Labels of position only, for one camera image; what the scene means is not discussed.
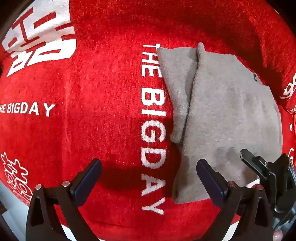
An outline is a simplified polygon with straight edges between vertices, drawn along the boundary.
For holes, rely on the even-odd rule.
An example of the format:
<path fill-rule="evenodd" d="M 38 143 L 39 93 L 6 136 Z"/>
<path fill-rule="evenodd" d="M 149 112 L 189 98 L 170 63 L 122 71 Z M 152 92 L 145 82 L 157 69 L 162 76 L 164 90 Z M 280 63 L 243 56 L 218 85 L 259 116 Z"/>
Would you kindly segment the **person's right hand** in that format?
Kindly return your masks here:
<path fill-rule="evenodd" d="M 275 230 L 273 232 L 273 241 L 281 241 L 283 238 L 283 233 L 281 230 Z"/>

